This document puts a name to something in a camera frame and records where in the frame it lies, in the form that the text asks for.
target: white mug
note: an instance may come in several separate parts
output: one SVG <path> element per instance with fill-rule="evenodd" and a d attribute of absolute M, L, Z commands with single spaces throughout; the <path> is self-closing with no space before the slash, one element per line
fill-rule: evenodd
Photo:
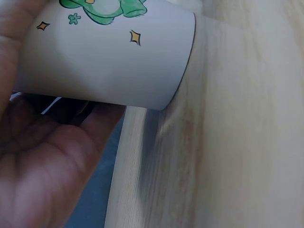
<path fill-rule="evenodd" d="M 164 109 L 194 29 L 192 12 L 164 0 L 52 0 L 26 35 L 14 90 Z"/>

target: skin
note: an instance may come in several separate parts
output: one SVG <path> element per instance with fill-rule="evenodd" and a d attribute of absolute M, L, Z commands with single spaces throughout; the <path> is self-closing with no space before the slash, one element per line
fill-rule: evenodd
<path fill-rule="evenodd" d="M 124 112 L 62 99 L 41 115 L 53 97 L 10 99 L 22 40 L 45 3 L 0 1 L 1 228 L 63 227 Z"/>

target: green frog illustration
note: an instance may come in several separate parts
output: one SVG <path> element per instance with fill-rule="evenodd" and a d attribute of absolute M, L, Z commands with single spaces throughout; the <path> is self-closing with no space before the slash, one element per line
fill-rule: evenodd
<path fill-rule="evenodd" d="M 68 9 L 83 7 L 85 13 L 96 23 L 110 24 L 115 17 L 137 17 L 147 12 L 146 0 L 59 0 Z"/>

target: wooden table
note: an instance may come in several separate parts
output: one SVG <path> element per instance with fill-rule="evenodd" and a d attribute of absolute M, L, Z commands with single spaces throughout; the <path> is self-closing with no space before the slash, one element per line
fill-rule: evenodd
<path fill-rule="evenodd" d="M 169 107 L 126 112 L 106 228 L 304 227 L 304 1 L 196 13 Z"/>

